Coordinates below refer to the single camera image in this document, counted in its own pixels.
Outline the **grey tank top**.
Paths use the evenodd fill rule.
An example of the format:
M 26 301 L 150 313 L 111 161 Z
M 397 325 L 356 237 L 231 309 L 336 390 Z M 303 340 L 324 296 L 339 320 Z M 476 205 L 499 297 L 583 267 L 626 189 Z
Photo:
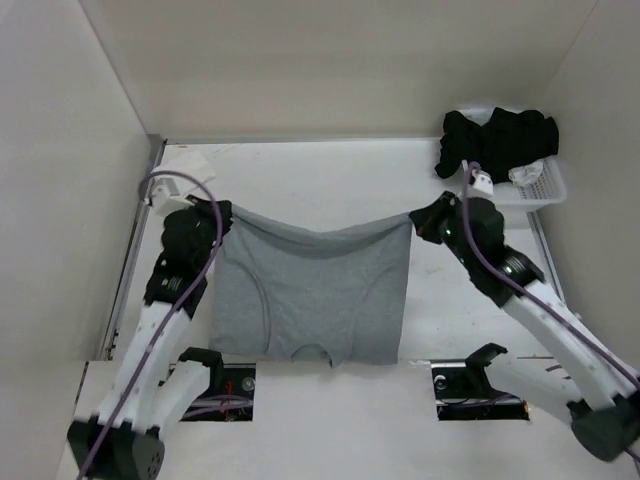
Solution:
M 209 346 L 276 361 L 398 360 L 412 223 L 316 232 L 236 206 L 214 262 Z

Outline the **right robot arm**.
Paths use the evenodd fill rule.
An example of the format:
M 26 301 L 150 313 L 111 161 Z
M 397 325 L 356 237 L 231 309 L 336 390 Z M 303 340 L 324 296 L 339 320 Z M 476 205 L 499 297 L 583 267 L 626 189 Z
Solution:
M 419 238 L 446 246 L 474 287 L 531 333 L 566 373 L 538 374 L 489 343 L 467 357 L 466 388 L 479 396 L 495 389 L 537 406 L 567 424 L 601 461 L 631 453 L 639 439 L 638 371 L 582 324 L 526 255 L 506 244 L 504 217 L 495 205 L 446 191 L 409 218 Z

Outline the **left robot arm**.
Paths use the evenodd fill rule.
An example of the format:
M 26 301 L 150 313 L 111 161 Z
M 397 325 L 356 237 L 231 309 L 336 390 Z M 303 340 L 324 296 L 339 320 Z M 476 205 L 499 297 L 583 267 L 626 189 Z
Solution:
M 167 215 L 162 251 L 147 281 L 139 322 L 116 377 L 89 418 L 74 419 L 67 442 L 80 479 L 155 479 L 164 438 L 199 395 L 214 398 L 224 373 L 196 359 L 172 359 L 206 291 L 206 273 L 232 225 L 232 204 L 188 196 Z

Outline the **white folded tank top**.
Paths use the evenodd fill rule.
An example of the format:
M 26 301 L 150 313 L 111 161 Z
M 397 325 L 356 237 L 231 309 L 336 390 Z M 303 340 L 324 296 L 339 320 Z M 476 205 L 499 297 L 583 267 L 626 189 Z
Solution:
M 164 170 L 184 173 L 200 182 L 208 182 L 216 177 L 213 165 L 199 151 L 182 152 L 156 168 L 156 171 Z

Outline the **black tank top pile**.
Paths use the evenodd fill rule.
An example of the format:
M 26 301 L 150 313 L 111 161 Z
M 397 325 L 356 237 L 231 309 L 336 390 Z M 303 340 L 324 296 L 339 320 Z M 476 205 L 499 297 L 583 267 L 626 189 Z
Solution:
M 443 132 L 435 166 L 442 179 L 453 176 L 463 162 L 476 162 L 494 183 L 511 183 L 510 169 L 544 161 L 559 151 L 555 120 L 537 110 L 514 113 L 496 107 L 482 125 L 460 111 L 450 111 Z

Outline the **white crumpled tank top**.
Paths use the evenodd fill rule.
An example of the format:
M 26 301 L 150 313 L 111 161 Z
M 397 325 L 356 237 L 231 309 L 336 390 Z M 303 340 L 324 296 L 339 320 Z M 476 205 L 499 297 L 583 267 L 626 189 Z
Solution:
M 536 160 L 528 165 L 515 167 L 509 170 L 508 178 L 518 188 L 526 188 L 534 184 L 544 170 L 544 161 Z

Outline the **white plastic laundry basket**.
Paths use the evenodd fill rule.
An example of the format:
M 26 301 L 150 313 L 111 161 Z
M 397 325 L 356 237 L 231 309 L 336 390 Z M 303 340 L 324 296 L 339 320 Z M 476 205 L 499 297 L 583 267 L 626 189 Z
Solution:
M 460 111 L 469 119 L 482 125 L 489 120 L 494 108 L 496 107 L 469 108 L 453 111 Z M 505 110 L 514 113 L 525 111 Z M 468 162 L 463 162 L 459 168 L 466 168 L 467 163 Z M 498 203 L 516 210 L 536 211 L 547 205 L 559 204 L 567 197 L 566 186 L 557 164 L 557 155 L 544 160 L 543 173 L 534 184 L 526 188 L 518 188 L 510 182 L 494 184 L 496 186 L 496 199 Z

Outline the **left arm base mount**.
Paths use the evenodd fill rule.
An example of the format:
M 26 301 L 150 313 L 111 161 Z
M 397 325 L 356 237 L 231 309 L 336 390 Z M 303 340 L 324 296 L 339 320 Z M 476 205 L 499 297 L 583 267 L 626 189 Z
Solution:
M 182 417 L 186 422 L 251 422 L 254 413 L 256 368 L 251 364 L 226 365 L 213 375 Z

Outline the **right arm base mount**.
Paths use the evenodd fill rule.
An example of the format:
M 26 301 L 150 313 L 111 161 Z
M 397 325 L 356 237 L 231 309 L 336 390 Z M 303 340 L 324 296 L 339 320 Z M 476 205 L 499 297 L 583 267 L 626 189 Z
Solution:
M 529 421 L 525 401 L 490 386 L 463 360 L 430 364 L 436 413 L 440 421 Z

